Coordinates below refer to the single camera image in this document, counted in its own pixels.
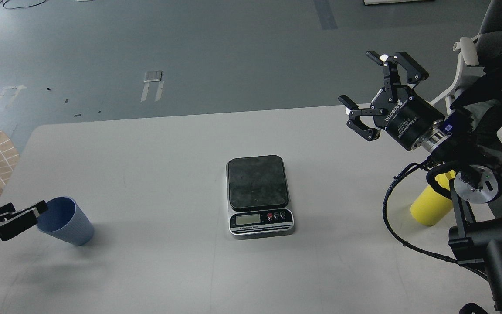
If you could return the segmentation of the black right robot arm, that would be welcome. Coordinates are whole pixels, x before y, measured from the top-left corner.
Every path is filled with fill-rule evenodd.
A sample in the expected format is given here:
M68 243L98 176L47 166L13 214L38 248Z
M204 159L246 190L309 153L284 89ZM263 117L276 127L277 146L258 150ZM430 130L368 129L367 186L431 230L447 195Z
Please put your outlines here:
M385 227L403 246L470 270L488 282L494 308L502 314L502 160L477 143L471 113L463 107L444 115L417 95L415 87L428 72L406 52L366 56L383 70L383 87L369 107L360 108L346 95L339 101L348 109L347 126L367 141L385 131L401 147L422 147L427 159L407 165L387 189L382 216ZM388 201L395 187L418 169L428 185L452 201L455 225L448 231L454 258L421 249L404 240L388 219Z

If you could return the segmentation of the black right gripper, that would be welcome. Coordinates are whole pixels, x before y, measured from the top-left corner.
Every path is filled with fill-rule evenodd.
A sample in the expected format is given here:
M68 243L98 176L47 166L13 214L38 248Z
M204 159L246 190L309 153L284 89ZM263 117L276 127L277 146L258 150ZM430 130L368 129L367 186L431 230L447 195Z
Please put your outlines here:
M374 109L361 109L346 95L338 97L349 110L346 125L367 141L377 140L383 129L407 151L420 147L421 138L445 118L413 89L430 74L407 52L380 55L367 51L366 56L382 66L384 85L371 101ZM368 127L362 116L374 116L377 128Z

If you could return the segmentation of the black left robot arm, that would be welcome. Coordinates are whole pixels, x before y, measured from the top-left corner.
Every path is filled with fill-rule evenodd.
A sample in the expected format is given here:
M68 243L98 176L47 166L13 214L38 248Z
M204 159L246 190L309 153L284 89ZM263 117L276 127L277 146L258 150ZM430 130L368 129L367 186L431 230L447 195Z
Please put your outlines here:
M0 239L8 241L24 231L36 226L42 213L48 211L42 200L26 209L16 209L12 203L0 207Z

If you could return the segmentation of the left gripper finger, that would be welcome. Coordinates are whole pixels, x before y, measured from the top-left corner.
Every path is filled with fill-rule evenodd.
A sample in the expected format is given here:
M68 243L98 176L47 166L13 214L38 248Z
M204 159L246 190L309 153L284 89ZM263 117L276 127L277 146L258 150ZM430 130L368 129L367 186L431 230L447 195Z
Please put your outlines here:
M0 207L0 239L8 241L29 228L36 226L38 217L48 210L42 200L26 209L16 209L12 203Z

